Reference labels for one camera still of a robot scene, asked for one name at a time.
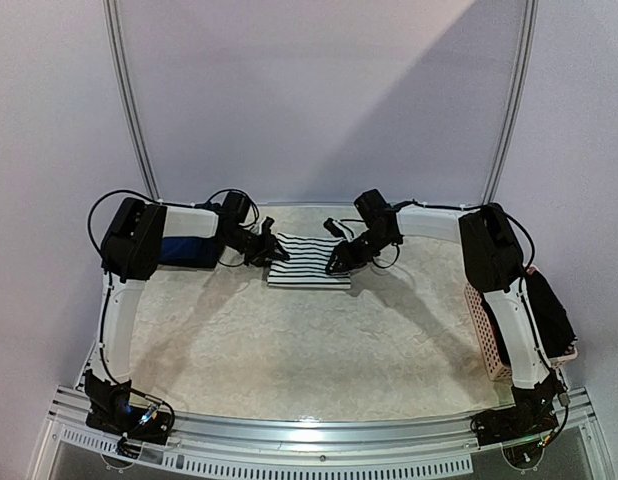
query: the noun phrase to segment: vent slot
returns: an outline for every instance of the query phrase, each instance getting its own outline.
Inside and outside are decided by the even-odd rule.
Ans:
[[[116,451],[116,441],[100,432],[65,425],[60,436],[66,443],[97,453],[112,454]],[[411,462],[390,468],[237,464],[172,452],[163,452],[159,462],[160,467],[165,470],[186,472],[210,480],[433,480],[473,473],[471,456],[468,454]]]
[[[473,472],[471,457],[417,462],[395,468],[375,467],[241,467],[229,463],[184,457],[182,468],[178,468],[178,456],[163,458],[162,467],[182,470],[189,474],[219,480],[416,480],[449,478]]]

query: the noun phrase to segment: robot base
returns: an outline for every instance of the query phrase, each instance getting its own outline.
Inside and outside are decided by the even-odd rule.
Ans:
[[[120,385],[103,382],[88,370],[85,393],[91,400],[87,426],[114,435],[127,434],[129,439],[166,445],[171,430],[171,415],[157,411],[141,425],[146,407],[129,404],[131,380]]]

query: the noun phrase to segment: connector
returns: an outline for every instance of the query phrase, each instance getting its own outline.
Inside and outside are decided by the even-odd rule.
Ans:
[[[569,398],[569,394],[567,392],[559,393],[558,401],[560,402],[560,405],[562,405],[563,407],[566,407],[567,405],[571,403],[571,399]]]

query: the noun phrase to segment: textured tabletop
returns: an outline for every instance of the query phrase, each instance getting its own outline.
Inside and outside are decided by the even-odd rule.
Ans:
[[[261,210],[274,231],[325,237],[327,217],[357,216]],[[268,288],[265,278],[253,267],[156,272],[138,308],[134,384],[177,410],[277,420],[405,419],[511,401],[487,378],[459,245],[406,238],[394,267],[355,273],[345,291]]]

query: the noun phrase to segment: black cloth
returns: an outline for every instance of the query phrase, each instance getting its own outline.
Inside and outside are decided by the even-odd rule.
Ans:
[[[547,279],[537,270],[525,276],[527,283],[527,295],[531,311],[538,326],[540,340],[549,358],[561,357],[569,351],[577,340],[576,335],[567,318],[567,311],[551,289]],[[491,307],[486,302],[484,295],[482,298],[482,308],[485,310],[489,322],[493,329],[496,339],[496,347],[500,361],[507,366],[511,365],[509,353],[505,346],[500,327]]]

